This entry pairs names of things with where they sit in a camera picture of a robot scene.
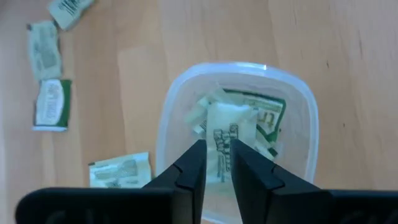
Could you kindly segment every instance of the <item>wooden table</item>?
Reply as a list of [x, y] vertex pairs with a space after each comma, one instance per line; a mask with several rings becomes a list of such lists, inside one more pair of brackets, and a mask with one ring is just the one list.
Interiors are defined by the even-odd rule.
[[32, 126], [38, 84], [29, 22], [47, 0], [0, 0], [0, 222], [47, 186], [87, 186], [87, 163], [150, 151], [165, 93], [193, 64], [266, 63], [305, 80], [318, 102], [315, 183], [398, 189], [398, 2], [394, 0], [95, 0], [60, 33], [73, 80], [70, 130]]

